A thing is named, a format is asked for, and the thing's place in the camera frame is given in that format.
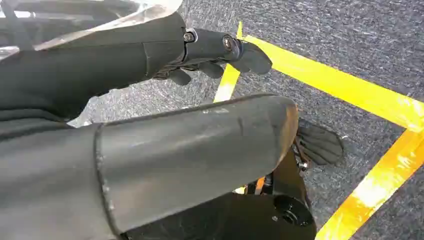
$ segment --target reflective surface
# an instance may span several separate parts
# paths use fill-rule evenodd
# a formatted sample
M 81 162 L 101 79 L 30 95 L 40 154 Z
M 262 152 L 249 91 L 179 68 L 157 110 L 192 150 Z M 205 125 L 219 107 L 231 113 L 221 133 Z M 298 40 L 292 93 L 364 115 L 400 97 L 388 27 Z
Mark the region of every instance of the reflective surface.
M 3 0 L 0 60 L 174 13 L 182 0 Z

